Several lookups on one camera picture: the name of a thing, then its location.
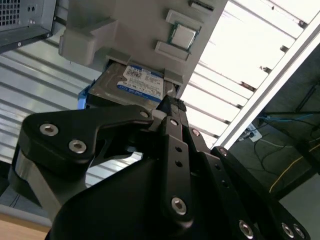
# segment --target hard drive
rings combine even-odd
[[[108,102],[108,105],[139,105],[151,111],[165,95],[175,97],[176,88],[161,74],[139,65],[113,62],[89,90],[87,105],[102,107]]]

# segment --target hard drive label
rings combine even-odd
[[[163,99],[164,79],[156,73],[139,66],[127,66],[123,76],[126,81],[119,81],[117,88],[145,99],[160,103]]]

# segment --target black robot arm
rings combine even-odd
[[[86,188],[89,167],[143,153]],[[309,240],[223,147],[207,148],[182,101],[39,113],[22,123],[9,178],[52,220],[48,240]]]

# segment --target corrugated metal wall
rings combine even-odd
[[[74,110],[78,93],[101,72],[70,62],[58,54],[59,35],[0,55],[0,161],[11,163],[23,119],[33,113]],[[140,154],[111,160],[88,170],[93,185],[139,160]]]
[[[209,147],[226,138],[230,123],[320,9],[318,3],[294,3],[299,7],[284,0],[227,3],[181,97],[190,125],[202,132]],[[59,18],[67,20],[68,4],[68,0],[57,1]],[[0,55],[1,161],[11,162],[27,115],[75,109],[78,93],[101,74],[60,57],[64,26],[55,23],[54,28],[57,33],[50,39]],[[93,167],[87,183],[92,185],[140,157]]]

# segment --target metal mesh panel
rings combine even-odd
[[[20,0],[0,0],[0,30],[16,26],[20,17]]]

